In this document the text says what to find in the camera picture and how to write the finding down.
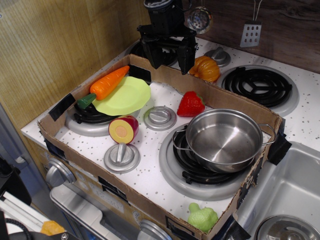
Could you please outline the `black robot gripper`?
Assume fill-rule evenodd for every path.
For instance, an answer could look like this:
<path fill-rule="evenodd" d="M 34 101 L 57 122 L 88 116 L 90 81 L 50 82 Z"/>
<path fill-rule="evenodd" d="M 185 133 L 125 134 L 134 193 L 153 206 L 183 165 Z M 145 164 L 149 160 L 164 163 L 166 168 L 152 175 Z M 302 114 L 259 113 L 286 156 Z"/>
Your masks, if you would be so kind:
<path fill-rule="evenodd" d="M 195 64 L 196 55 L 196 31 L 185 26 L 185 12 L 190 10 L 192 2 L 188 2 L 186 9 L 181 0 L 145 0 L 143 5 L 148 11 L 150 24 L 140 25 L 137 30 L 151 66 L 158 69 L 164 62 L 160 46 L 173 47 L 177 48 L 181 74 L 187 74 Z"/>

